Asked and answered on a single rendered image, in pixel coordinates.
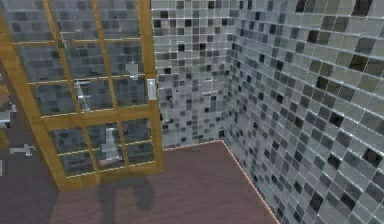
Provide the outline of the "wooden glass-paned shower door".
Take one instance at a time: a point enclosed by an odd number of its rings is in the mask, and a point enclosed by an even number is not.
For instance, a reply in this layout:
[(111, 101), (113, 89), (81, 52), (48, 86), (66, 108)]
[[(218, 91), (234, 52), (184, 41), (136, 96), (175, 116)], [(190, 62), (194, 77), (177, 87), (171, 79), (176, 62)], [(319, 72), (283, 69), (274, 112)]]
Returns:
[(150, 0), (0, 0), (0, 61), (58, 189), (162, 171)]

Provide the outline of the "grey metal shower fixture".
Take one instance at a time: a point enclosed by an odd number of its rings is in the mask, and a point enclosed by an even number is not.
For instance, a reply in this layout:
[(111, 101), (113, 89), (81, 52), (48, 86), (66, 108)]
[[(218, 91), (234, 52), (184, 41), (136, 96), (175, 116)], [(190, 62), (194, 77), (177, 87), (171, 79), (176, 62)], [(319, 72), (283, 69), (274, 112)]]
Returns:
[(24, 144), (22, 147), (11, 147), (10, 154), (23, 153), (26, 157), (31, 157), (35, 147), (32, 145)]

